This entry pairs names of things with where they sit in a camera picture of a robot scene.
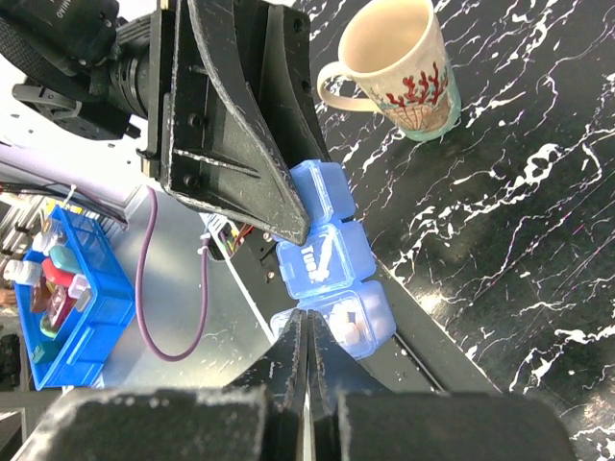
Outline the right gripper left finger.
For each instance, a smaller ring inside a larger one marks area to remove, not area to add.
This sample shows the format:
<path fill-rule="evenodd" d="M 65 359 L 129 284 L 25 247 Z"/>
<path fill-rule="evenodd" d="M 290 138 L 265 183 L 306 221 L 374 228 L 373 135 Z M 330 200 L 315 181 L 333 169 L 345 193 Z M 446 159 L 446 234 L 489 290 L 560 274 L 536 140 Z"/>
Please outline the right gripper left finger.
<path fill-rule="evenodd" d="M 223 388 L 76 390 L 58 399 L 17 460 L 300 460 L 307 316 Z"/>

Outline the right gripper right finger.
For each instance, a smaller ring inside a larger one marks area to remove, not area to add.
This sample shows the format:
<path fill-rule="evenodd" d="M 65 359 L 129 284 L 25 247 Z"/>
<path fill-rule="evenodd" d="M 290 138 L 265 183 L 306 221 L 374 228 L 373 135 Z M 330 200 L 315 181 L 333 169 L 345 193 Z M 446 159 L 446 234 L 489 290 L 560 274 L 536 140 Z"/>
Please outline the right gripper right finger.
<path fill-rule="evenodd" d="M 394 393 L 307 315 L 308 375 L 319 460 L 574 460 L 548 405 L 500 393 Z"/>

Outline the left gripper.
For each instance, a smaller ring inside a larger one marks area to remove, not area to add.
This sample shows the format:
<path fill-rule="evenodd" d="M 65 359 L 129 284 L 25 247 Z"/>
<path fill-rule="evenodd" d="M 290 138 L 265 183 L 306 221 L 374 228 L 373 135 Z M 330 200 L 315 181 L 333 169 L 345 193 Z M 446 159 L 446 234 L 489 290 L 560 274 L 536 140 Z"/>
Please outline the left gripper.
<path fill-rule="evenodd" d="M 307 14 L 268 1 L 158 1 L 142 173 L 194 210 L 304 242 L 308 212 L 290 171 L 331 159 L 309 33 Z"/>

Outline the blue pill organizer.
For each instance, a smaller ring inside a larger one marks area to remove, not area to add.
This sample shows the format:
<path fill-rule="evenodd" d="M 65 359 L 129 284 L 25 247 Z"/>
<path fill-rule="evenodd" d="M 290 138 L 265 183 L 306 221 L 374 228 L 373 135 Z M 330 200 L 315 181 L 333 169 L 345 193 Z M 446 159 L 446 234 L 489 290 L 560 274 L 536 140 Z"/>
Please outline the blue pill organizer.
<path fill-rule="evenodd" d="M 355 311 L 366 325 L 365 340 L 354 346 L 335 341 L 355 359 L 368 357 L 393 336 L 396 322 L 383 286 L 373 279 L 377 262 L 364 227 L 353 219 L 356 203 L 344 170 L 336 162 L 306 160 L 291 177 L 310 227 L 301 246 L 277 240 L 288 295 L 298 309 L 321 313 L 328 327 L 337 304 Z"/>

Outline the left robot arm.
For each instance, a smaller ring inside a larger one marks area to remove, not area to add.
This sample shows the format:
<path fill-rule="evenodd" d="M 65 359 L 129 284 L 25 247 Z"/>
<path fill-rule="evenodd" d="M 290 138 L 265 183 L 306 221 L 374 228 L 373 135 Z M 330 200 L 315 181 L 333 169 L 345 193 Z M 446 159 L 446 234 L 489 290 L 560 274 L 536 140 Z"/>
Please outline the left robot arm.
<path fill-rule="evenodd" d="M 144 174 L 183 205 L 294 244 L 307 203 L 290 171 L 326 159 L 310 80 L 308 16 L 267 1 L 5 1 L 13 97 L 90 140 L 137 138 Z"/>

